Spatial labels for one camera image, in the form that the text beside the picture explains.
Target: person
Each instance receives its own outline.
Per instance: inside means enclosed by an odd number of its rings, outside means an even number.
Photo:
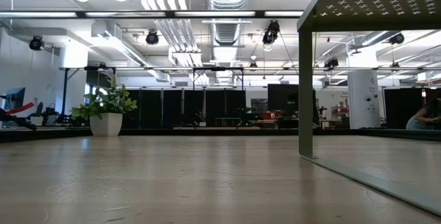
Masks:
[[[434,130],[441,123],[441,91],[407,122],[407,130]]]

